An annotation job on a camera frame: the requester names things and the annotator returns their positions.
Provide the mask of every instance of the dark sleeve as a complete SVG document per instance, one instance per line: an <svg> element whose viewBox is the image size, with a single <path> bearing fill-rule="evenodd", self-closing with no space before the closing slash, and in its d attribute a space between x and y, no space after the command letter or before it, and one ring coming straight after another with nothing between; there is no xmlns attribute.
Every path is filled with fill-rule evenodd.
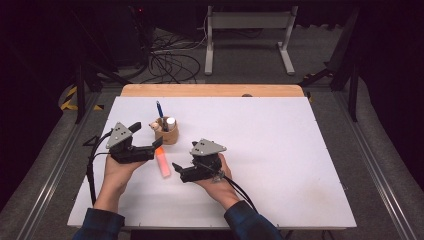
<svg viewBox="0 0 424 240"><path fill-rule="evenodd" d="M245 201L240 201L230 207L225 212L224 218L237 239L283 239L277 228L262 215L256 213Z"/></svg>
<svg viewBox="0 0 424 240"><path fill-rule="evenodd" d="M82 227L73 239L118 239L118 233L124 226L125 218L119 214L89 208Z"/></svg>

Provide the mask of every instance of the hand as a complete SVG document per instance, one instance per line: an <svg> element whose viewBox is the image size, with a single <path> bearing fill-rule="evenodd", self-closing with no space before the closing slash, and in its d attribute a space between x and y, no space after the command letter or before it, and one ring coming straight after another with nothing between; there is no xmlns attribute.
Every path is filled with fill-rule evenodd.
<svg viewBox="0 0 424 240"><path fill-rule="evenodd" d="M102 188L94 208L117 212L119 198L125 192L128 181L133 172L144 163L145 161L120 164L108 154Z"/></svg>
<svg viewBox="0 0 424 240"><path fill-rule="evenodd" d="M225 176L232 179L231 170L227 165L224 155L219 153L218 156L222 163L221 170L225 172ZM221 179L219 182L213 182L212 179L206 179L196 181L195 183L203 187L209 196L219 202L225 210L240 201L236 191L225 179Z"/></svg>

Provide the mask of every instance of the white cylinder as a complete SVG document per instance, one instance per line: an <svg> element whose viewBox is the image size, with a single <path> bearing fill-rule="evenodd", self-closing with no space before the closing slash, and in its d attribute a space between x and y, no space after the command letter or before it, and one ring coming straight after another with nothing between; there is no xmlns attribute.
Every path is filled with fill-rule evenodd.
<svg viewBox="0 0 424 240"><path fill-rule="evenodd" d="M175 118L173 117L167 118L166 123L168 124L168 131L171 131L175 127Z"/></svg>

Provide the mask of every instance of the pen holder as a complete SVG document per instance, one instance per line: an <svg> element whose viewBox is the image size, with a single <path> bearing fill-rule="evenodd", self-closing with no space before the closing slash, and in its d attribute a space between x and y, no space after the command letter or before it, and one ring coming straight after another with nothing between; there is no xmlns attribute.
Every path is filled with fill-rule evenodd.
<svg viewBox="0 0 424 240"><path fill-rule="evenodd" d="M163 137L164 145L172 145L175 144L178 140L178 123L175 121L175 125L172 129L168 130L168 132L163 131L163 122L161 118L156 119L156 122L162 127L161 131L155 131L155 139Z"/></svg>

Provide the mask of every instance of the orange highlighter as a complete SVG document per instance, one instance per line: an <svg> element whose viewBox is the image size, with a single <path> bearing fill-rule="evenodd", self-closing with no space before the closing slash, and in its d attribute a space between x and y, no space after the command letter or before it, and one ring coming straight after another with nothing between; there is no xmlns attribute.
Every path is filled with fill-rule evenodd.
<svg viewBox="0 0 424 240"><path fill-rule="evenodd" d="M162 177L166 178L171 175L171 171L169 170L168 162L166 161L165 151L162 147L158 147L155 150L156 160L158 160L160 172L162 173Z"/></svg>

